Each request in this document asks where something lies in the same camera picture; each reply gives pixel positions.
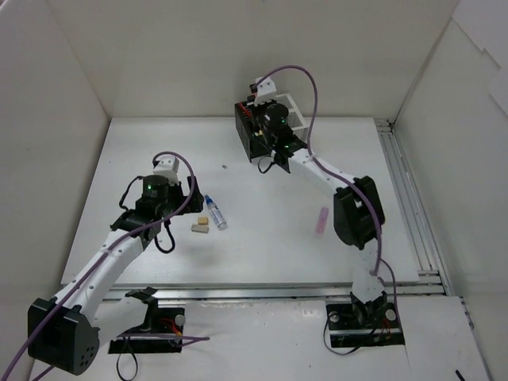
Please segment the red gel pen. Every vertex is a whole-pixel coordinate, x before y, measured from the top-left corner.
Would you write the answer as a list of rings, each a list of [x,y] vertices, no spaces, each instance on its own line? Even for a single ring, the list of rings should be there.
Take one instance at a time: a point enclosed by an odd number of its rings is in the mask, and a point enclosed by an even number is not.
[[[248,109],[246,106],[244,106],[244,105],[241,103],[241,104],[240,104],[240,107],[241,107],[241,109],[243,110],[243,112],[244,112],[244,114],[245,114],[245,116],[246,116],[246,117],[248,117],[248,118],[251,118],[251,117],[252,117],[252,113],[249,111],[249,109]]]

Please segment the pink highlighter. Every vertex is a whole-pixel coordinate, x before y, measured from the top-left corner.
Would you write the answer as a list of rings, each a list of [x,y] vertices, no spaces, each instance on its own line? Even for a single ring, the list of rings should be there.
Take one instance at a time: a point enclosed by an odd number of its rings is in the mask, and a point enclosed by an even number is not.
[[[329,208],[323,206],[317,218],[314,234],[316,237],[323,237],[329,216]]]

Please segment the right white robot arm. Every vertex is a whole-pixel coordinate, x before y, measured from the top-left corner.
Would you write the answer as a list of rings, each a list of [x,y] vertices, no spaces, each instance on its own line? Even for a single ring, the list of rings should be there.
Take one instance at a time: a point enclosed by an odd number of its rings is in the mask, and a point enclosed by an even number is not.
[[[250,160],[268,158],[269,167],[304,179],[333,200],[335,234],[359,251],[351,293],[352,320],[361,327],[372,325],[387,304],[379,279],[386,218],[375,181],[327,168],[291,128],[290,111],[281,102],[257,105],[250,95],[235,105],[235,111],[237,132]]]

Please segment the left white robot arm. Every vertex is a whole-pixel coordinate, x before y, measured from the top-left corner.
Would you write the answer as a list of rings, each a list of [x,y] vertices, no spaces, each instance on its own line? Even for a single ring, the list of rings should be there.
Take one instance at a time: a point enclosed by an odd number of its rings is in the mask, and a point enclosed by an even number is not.
[[[194,175],[188,194],[180,184],[162,175],[143,178],[143,191],[132,209],[110,226],[106,241],[82,271],[49,300],[36,299],[29,307],[26,348],[30,357],[73,375],[87,370],[98,350],[130,329],[150,333],[159,322],[155,289],[129,291],[109,313],[99,314],[106,294],[125,269],[150,244],[173,217],[203,209]]]

